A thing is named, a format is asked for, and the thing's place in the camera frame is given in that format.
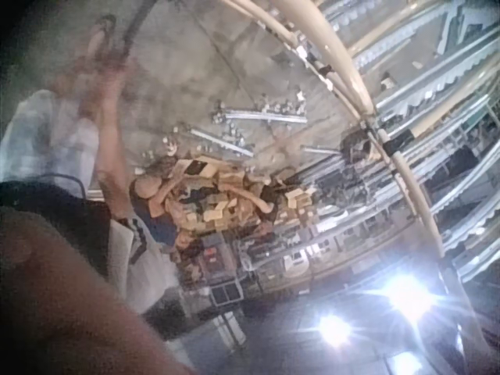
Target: concrete floor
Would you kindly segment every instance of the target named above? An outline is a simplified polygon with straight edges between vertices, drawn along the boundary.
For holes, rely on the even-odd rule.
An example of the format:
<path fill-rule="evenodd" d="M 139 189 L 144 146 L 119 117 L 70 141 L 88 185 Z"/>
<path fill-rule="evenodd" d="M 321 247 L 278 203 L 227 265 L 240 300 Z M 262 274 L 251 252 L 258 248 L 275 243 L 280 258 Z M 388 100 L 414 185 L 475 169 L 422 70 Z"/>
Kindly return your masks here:
<path fill-rule="evenodd" d="M 46 87 L 67 64 L 74 46 L 84 40 L 103 13 L 118 18 L 116 40 L 138 8 L 134 0 L 73 0 L 32 8 L 18 38 L 12 40 L 6 79 L 2 82 L 1 121 L 4 127 L 16 103 Z M 262 94 L 271 102 L 295 100 L 300 85 L 307 98 L 306 126 L 240 122 L 237 128 L 254 144 L 255 158 L 237 159 L 269 172 L 298 167 L 319 159 L 305 155 L 300 145 L 335 148 L 349 128 L 341 103 L 305 69 L 302 63 L 258 25 L 217 0 L 159 0 L 142 25 L 132 56 L 135 75 L 123 94 L 121 123 L 127 154 L 134 165 L 144 165 L 143 152 L 159 147 L 164 134 L 175 135 L 180 151 L 195 150 L 203 142 L 185 134 L 197 127 L 221 135 L 223 125 L 212 124 L 217 100 L 227 107 L 253 109 Z"/>

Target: ceiling light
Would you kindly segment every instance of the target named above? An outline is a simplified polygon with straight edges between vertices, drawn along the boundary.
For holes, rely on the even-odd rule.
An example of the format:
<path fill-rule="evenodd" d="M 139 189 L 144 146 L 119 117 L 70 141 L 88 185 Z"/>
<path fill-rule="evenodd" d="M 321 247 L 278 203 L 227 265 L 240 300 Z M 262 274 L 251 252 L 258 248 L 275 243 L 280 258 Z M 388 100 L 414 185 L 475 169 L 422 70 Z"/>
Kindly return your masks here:
<path fill-rule="evenodd" d="M 351 327 L 338 316 L 324 316 L 321 318 L 319 330 L 324 340 L 335 347 L 348 341 Z"/>
<path fill-rule="evenodd" d="M 410 352 L 404 352 L 394 357 L 395 375 L 415 375 L 422 369 L 422 363 Z"/>
<path fill-rule="evenodd" d="M 416 323 L 434 303 L 433 296 L 415 277 L 410 275 L 401 275 L 392 279 L 385 287 L 384 293 L 389 297 L 392 305 L 412 323 Z"/>

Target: white shorts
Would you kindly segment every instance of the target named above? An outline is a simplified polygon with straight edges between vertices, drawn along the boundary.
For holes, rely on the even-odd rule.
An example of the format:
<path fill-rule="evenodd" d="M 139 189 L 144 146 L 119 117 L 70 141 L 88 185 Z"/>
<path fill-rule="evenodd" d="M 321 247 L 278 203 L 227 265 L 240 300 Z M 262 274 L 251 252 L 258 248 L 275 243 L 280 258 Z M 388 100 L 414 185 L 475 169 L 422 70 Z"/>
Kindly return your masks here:
<path fill-rule="evenodd" d="M 91 184 L 98 151 L 98 128 L 78 115 L 80 101 L 57 99 L 40 90 L 21 102 L 0 144 L 0 181 L 26 180 L 48 173 L 76 177 L 85 190 Z M 77 183 L 44 177 L 81 197 Z"/>

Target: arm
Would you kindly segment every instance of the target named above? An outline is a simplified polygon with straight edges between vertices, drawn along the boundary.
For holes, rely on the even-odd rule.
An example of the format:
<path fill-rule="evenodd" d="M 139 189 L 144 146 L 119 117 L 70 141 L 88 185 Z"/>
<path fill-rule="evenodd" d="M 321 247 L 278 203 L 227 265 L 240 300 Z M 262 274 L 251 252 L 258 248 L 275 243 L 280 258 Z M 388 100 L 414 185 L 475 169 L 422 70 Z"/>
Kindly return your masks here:
<path fill-rule="evenodd" d="M 239 195 L 243 198 L 248 199 L 254 205 L 256 205 L 263 213 L 270 213 L 273 211 L 273 207 L 264 202 L 263 199 L 255 197 L 250 191 L 246 191 L 245 189 L 240 189 L 239 187 L 234 187 L 230 184 L 220 184 L 219 190 L 221 191 L 232 191 L 236 195 Z"/>
<path fill-rule="evenodd" d="M 125 70 L 120 68 L 105 72 L 98 118 L 97 178 L 105 202 L 115 219 L 126 218 L 133 212 L 129 194 L 131 175 L 118 124 L 118 101 L 125 83 L 125 75 Z"/>

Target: sandal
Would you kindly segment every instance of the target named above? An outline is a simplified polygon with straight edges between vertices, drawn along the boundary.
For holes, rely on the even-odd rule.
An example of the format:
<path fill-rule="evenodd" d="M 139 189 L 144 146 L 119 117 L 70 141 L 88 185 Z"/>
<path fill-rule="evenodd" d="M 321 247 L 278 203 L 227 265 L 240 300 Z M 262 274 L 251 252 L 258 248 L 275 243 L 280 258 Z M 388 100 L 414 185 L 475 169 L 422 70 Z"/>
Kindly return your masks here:
<path fill-rule="evenodd" d="M 106 14 L 95 21 L 85 53 L 85 60 L 88 63 L 102 60 L 106 56 L 110 49 L 115 27 L 116 17 L 113 14 Z"/>

